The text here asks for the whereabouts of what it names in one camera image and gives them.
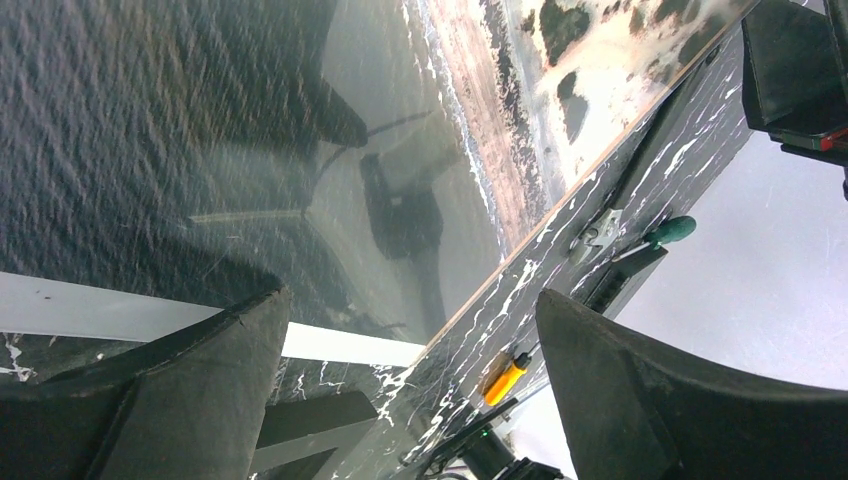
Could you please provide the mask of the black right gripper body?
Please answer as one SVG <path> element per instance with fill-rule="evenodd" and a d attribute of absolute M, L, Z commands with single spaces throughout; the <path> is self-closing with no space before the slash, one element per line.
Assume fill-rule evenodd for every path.
<path fill-rule="evenodd" d="M 846 169 L 847 3 L 823 6 L 761 1 L 743 19 L 742 103 L 782 151 Z"/>

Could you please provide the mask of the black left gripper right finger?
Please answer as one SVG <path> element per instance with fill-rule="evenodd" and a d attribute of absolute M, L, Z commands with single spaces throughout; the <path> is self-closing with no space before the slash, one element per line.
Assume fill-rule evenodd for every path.
<path fill-rule="evenodd" d="M 581 479 L 843 479 L 847 394 L 730 368 L 545 289 L 535 321 Z"/>

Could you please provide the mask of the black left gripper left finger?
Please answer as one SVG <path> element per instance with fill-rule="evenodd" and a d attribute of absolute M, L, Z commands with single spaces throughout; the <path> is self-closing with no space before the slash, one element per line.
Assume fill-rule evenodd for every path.
<path fill-rule="evenodd" d="M 5 479 L 244 479 L 291 297 L 257 295 L 42 383 L 1 390 Z"/>

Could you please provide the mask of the orange handled screwdriver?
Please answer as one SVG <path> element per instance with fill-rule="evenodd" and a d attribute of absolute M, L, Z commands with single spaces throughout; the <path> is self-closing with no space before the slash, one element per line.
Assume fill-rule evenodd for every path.
<path fill-rule="evenodd" d="M 487 386 L 483 400 L 488 406 L 498 405 L 512 390 L 518 380 L 525 375 L 533 361 L 533 356 L 539 350 L 540 342 L 529 349 L 515 355 L 502 369 L 498 376 Z"/>

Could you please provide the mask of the photo with backing board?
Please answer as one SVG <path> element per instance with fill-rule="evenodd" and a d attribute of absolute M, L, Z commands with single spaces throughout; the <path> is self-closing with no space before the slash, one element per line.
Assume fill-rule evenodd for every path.
<path fill-rule="evenodd" d="M 750 1 L 5 1 L 1 332 L 429 346 Z"/>

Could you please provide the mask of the black picture frame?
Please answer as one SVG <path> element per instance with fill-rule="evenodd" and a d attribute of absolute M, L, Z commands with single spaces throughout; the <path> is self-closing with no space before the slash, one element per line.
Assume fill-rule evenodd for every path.
<path fill-rule="evenodd" d="M 269 406 L 249 476 L 330 479 L 377 417 L 360 391 Z"/>

